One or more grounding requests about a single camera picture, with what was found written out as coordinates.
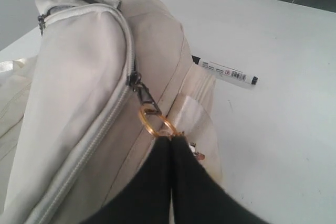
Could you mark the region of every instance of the white table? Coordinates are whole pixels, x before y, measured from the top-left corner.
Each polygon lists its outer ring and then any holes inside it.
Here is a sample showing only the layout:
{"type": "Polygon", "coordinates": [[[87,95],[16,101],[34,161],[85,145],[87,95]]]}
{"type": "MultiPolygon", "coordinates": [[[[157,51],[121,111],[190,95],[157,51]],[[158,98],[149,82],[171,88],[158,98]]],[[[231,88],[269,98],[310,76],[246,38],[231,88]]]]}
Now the white table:
{"type": "MultiPolygon", "coordinates": [[[[227,191],[274,224],[336,223],[336,14],[275,0],[161,1],[193,55],[259,77],[217,83],[227,191]]],[[[0,60],[34,55],[38,42],[34,30],[0,60]]]]}

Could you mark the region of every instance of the barcode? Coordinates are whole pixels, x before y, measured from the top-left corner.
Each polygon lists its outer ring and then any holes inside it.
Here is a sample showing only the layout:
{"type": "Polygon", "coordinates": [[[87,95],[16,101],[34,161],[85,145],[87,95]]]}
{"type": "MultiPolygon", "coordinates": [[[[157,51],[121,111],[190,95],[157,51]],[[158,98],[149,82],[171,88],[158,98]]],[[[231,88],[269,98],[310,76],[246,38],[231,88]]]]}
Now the barcode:
{"type": "Polygon", "coordinates": [[[245,81],[246,79],[246,74],[238,73],[236,71],[232,71],[231,77],[236,78],[238,80],[243,80],[245,81]]]}

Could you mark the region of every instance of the gold key ring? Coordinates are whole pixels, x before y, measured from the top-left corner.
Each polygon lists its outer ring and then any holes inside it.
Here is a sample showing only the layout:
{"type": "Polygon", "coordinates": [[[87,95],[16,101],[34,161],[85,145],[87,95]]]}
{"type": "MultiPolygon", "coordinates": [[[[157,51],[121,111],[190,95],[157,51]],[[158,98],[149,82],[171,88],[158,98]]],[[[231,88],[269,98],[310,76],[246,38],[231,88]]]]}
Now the gold key ring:
{"type": "Polygon", "coordinates": [[[167,120],[162,114],[158,114],[154,109],[151,109],[148,105],[142,105],[139,109],[139,118],[146,130],[154,137],[162,136],[158,131],[156,131],[153,126],[148,122],[147,115],[157,116],[173,133],[172,135],[179,135],[177,129],[172,125],[171,122],[167,120]]]}

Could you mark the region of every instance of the white marker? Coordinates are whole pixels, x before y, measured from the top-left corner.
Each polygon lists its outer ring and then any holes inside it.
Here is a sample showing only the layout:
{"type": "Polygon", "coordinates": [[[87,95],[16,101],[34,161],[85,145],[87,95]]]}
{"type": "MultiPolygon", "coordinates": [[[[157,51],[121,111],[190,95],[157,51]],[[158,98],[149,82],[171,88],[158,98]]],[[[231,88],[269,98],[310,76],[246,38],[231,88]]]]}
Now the white marker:
{"type": "Polygon", "coordinates": [[[255,85],[258,81],[258,77],[250,76],[248,74],[244,74],[241,71],[235,70],[233,68],[228,68],[211,61],[203,60],[199,57],[193,56],[193,61],[197,65],[201,66],[202,68],[210,71],[216,77],[225,80],[224,77],[231,77],[233,79],[246,82],[248,84],[255,85]]]}

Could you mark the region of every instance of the white fabric bag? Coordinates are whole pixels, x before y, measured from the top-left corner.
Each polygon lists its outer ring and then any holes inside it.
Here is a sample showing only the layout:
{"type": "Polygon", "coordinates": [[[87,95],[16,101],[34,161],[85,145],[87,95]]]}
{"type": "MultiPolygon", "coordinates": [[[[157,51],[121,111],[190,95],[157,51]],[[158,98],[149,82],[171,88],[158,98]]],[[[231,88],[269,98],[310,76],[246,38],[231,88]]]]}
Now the white fabric bag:
{"type": "Polygon", "coordinates": [[[40,52],[0,86],[1,224],[78,223],[132,179],[154,140],[128,86],[135,69],[221,184],[215,79],[192,63],[181,24],[158,0],[95,1],[37,0],[40,52]]]}

